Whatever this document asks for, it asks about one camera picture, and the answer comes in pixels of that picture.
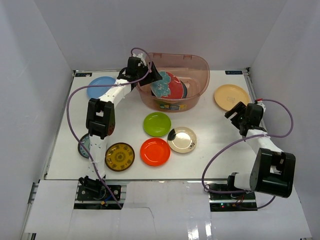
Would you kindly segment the red plate with teal flower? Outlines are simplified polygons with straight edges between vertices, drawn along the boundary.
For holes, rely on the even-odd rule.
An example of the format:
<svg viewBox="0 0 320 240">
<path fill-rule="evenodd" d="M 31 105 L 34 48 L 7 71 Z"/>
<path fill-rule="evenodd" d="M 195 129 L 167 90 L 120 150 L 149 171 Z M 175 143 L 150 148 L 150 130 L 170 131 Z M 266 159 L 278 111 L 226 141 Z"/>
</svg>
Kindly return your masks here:
<svg viewBox="0 0 320 240">
<path fill-rule="evenodd" d="M 150 84 L 152 95 L 162 99 L 182 99 L 185 93 L 182 82 L 172 73 L 160 71 L 161 80 Z"/>
</svg>

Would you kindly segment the dark blue ceramic plate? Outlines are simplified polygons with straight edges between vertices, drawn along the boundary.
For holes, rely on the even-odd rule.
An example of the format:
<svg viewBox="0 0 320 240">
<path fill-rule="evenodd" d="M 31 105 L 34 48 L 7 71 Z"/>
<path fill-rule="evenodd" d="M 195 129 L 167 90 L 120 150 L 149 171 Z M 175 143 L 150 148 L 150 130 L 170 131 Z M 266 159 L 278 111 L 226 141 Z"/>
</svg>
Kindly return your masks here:
<svg viewBox="0 0 320 240">
<path fill-rule="evenodd" d="M 185 99 L 187 97 L 188 89 L 182 81 L 179 82 L 178 92 L 180 95 L 180 99 Z"/>
</svg>

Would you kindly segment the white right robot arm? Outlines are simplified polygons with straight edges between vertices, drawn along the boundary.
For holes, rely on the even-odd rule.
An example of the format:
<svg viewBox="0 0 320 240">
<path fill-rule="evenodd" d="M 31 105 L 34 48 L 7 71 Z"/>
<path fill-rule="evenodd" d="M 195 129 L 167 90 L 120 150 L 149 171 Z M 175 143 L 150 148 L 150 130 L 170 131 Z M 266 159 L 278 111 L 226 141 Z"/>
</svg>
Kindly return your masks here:
<svg viewBox="0 0 320 240">
<path fill-rule="evenodd" d="M 265 107 L 262 103 L 238 102 L 225 113 L 256 154 L 252 169 L 247 173 L 233 172 L 227 178 L 226 195 L 236 200 L 244 191 L 259 192 L 288 198 L 293 189 L 296 157 L 277 147 L 260 126 Z"/>
</svg>

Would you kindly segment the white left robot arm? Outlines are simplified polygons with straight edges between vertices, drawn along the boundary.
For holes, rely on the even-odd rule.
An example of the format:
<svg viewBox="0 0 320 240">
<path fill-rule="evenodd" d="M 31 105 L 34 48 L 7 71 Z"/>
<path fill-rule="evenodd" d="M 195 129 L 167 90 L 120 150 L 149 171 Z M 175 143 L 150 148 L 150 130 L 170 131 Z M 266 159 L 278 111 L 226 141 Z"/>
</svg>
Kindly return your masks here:
<svg viewBox="0 0 320 240">
<path fill-rule="evenodd" d="M 123 68 L 107 91 L 98 97 L 88 101 L 85 126 L 88 130 L 89 147 L 83 149 L 87 152 L 90 165 L 85 177 L 79 182 L 94 199 L 102 199 L 106 195 L 104 186 L 105 154 L 108 138 L 115 130 L 115 109 L 136 85 L 147 85 L 162 80 L 150 61 L 147 63 L 141 56 L 131 56 L 127 61 L 127 67 Z"/>
</svg>

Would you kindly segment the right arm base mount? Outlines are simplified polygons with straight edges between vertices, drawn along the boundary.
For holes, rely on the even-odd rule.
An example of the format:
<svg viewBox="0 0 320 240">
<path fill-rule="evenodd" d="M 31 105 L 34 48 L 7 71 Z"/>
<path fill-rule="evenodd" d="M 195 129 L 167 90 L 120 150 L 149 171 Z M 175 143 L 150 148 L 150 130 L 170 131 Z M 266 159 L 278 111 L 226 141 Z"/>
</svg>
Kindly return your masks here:
<svg viewBox="0 0 320 240">
<path fill-rule="evenodd" d="M 254 192 L 217 194 L 209 193 L 211 212 L 256 211 L 257 201 Z"/>
</svg>

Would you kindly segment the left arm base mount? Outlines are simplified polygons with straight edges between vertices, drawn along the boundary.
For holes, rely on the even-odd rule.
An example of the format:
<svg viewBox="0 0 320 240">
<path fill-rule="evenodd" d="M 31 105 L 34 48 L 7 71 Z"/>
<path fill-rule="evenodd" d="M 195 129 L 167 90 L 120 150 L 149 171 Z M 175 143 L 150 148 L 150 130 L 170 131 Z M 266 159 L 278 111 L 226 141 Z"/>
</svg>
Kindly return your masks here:
<svg viewBox="0 0 320 240">
<path fill-rule="evenodd" d="M 118 206 L 110 192 L 103 185 L 99 193 L 97 193 L 79 184 L 73 208 L 75 210 L 120 210 L 124 205 L 123 200 L 121 200 L 122 186 L 109 185 L 109 188 L 121 207 Z"/>
</svg>

